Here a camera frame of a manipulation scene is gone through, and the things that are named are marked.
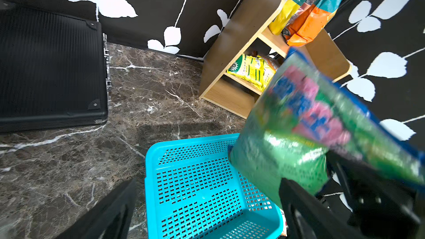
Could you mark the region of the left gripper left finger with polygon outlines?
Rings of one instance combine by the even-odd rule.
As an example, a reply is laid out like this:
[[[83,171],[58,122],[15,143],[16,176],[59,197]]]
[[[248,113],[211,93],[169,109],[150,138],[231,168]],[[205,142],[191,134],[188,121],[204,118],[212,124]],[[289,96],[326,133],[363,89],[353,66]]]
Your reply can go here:
[[[136,181],[124,181],[57,238],[126,239],[136,200]]]

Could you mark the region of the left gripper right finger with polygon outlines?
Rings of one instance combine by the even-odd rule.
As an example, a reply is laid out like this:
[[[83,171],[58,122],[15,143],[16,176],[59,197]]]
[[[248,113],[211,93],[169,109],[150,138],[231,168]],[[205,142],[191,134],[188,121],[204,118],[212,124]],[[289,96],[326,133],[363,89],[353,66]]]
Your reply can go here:
[[[302,225],[299,224],[297,212],[318,239],[364,238],[361,233],[336,218],[329,209],[293,180],[281,179],[279,196],[291,235],[295,239],[308,238],[308,234],[303,232]]]

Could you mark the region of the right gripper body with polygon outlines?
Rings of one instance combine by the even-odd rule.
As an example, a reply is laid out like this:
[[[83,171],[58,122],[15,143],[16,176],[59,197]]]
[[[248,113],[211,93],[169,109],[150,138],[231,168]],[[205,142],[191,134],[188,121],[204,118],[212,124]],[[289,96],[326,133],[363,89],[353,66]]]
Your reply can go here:
[[[382,177],[365,163],[330,151],[328,167],[336,173],[347,204],[348,224],[369,239],[422,239],[425,236],[425,192]]]

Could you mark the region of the green blue-edged soil bag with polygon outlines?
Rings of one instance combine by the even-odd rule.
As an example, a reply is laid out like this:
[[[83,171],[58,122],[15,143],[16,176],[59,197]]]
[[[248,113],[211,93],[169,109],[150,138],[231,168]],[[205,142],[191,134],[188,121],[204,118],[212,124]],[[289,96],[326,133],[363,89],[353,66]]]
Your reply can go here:
[[[311,195],[330,178],[329,151],[424,190],[425,157],[394,137],[348,90],[291,48],[255,103],[229,161],[276,205],[283,178]]]

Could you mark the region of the teal and orange fertilizer bag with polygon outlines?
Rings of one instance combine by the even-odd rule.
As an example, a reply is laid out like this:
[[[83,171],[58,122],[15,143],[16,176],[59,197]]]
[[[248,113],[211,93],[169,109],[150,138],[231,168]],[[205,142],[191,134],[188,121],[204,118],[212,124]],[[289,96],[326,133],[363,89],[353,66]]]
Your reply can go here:
[[[289,46],[304,46],[312,42],[335,16],[342,0],[316,0],[284,30]]]

